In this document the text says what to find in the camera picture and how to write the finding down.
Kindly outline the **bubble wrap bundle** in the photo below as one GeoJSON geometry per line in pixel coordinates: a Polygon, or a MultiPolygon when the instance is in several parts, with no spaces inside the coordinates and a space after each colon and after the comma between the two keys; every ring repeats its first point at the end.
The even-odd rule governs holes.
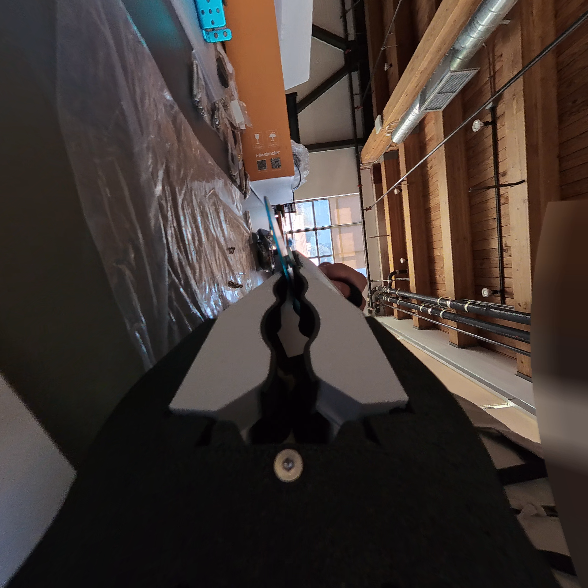
{"type": "Polygon", "coordinates": [[[290,141],[292,147],[293,165],[295,175],[292,181],[292,191],[295,192],[301,187],[310,172],[310,158],[308,149],[294,140],[290,141]]]}

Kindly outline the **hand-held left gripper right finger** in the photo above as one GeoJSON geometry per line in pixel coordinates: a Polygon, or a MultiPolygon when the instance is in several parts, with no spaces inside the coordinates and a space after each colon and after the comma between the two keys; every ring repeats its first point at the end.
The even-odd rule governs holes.
{"type": "Polygon", "coordinates": [[[408,395],[364,313],[310,260],[294,265],[305,359],[318,381],[317,411],[327,420],[357,420],[404,409],[408,395]]]}

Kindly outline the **teal round metal plate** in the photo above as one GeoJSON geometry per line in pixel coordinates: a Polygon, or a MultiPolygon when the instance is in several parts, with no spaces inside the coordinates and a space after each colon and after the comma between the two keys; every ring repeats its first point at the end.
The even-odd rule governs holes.
{"type": "Polygon", "coordinates": [[[275,245],[277,261],[275,272],[279,274],[278,293],[283,310],[292,311],[298,318],[298,324],[302,319],[302,276],[300,266],[295,256],[286,243],[282,229],[276,219],[275,212],[267,196],[263,198],[264,207],[269,221],[269,230],[275,245]]]}

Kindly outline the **orange cardboard box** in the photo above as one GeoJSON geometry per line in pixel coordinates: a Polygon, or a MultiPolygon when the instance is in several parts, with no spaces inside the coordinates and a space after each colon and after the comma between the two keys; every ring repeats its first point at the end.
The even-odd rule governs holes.
{"type": "Polygon", "coordinates": [[[245,172],[255,195],[272,205],[293,201],[300,172],[293,161],[286,91],[309,80],[313,1],[227,1],[232,39],[226,53],[249,123],[242,134],[245,172]]]}

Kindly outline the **pile of clear hardware packets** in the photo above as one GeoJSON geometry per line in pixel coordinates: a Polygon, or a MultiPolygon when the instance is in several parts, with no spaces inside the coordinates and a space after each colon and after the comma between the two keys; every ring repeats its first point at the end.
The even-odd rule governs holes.
{"type": "Polygon", "coordinates": [[[204,58],[195,49],[190,54],[190,62],[192,105],[227,146],[229,178],[249,204],[251,179],[245,169],[243,134],[251,126],[251,119],[239,96],[235,69],[222,44],[213,44],[211,64],[220,84],[220,91],[214,92],[212,74],[206,72],[204,58]]]}

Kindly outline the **large clear plastic bag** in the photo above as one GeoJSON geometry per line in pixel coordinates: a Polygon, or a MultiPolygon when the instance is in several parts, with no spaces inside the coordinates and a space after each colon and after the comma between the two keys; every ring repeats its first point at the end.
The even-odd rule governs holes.
{"type": "Polygon", "coordinates": [[[86,223],[148,370],[259,284],[242,195],[121,1],[56,2],[56,107],[86,223]]]}

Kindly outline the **silver foil bag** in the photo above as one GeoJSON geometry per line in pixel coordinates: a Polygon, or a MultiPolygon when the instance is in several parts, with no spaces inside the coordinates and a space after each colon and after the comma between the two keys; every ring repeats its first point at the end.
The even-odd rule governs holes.
{"type": "Polygon", "coordinates": [[[273,273],[275,270],[274,245],[271,232],[258,229],[251,235],[252,253],[258,270],[273,273]]]}

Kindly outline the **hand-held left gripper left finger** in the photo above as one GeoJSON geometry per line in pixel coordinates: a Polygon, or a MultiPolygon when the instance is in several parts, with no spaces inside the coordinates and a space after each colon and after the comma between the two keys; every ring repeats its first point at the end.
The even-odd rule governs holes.
{"type": "Polygon", "coordinates": [[[279,298],[275,274],[223,311],[171,401],[178,415],[259,419],[260,393],[272,362],[262,320],[279,298]]]}

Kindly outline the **ceiling pipes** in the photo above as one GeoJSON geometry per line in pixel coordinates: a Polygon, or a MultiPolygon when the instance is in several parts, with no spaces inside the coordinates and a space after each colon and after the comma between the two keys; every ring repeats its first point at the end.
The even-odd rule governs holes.
{"type": "Polygon", "coordinates": [[[385,306],[457,334],[530,357],[531,314],[514,306],[473,299],[424,295],[397,288],[408,282],[397,272],[388,281],[371,281],[374,307],[385,306]]]}

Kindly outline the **blue perforated metal bracket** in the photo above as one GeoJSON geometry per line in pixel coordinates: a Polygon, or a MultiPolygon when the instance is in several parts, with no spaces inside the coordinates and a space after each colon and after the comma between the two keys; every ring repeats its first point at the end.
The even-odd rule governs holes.
{"type": "Polygon", "coordinates": [[[223,1],[194,1],[203,38],[208,43],[226,42],[232,32],[226,26],[223,1]]]}

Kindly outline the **person's right hand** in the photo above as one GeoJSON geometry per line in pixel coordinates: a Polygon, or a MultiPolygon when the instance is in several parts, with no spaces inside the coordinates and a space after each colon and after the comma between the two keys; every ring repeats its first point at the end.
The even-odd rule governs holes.
{"type": "Polygon", "coordinates": [[[323,262],[318,268],[347,301],[364,311],[368,281],[362,273],[342,263],[323,262]]]}

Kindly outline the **large window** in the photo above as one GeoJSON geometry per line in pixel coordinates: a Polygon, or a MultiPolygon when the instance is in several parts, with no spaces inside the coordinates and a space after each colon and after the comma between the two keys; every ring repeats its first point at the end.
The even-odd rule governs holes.
{"type": "Polygon", "coordinates": [[[293,251],[316,265],[342,263],[367,276],[358,194],[295,202],[282,226],[293,251]]]}

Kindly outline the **white printed instruction sheet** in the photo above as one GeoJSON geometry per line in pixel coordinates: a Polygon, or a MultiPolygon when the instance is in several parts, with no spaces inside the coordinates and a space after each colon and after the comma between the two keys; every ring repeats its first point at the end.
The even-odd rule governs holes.
{"type": "Polygon", "coordinates": [[[52,523],[74,468],[1,377],[1,562],[25,557],[52,523]]]}

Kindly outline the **silver ventilation duct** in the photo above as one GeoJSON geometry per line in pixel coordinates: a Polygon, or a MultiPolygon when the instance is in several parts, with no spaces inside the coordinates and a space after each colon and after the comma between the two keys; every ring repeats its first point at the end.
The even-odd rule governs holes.
{"type": "Polygon", "coordinates": [[[483,1],[460,32],[449,52],[423,86],[391,134],[394,144],[403,143],[424,116],[441,112],[479,71],[472,60],[504,21],[516,1],[483,1]]]}

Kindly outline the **black computer monitor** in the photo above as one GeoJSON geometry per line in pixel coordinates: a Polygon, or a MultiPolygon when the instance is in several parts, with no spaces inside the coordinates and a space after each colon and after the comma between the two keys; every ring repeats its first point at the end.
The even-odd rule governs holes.
{"type": "Polygon", "coordinates": [[[301,144],[302,142],[300,140],[297,97],[297,92],[290,92],[285,95],[290,139],[295,143],[301,144]]]}

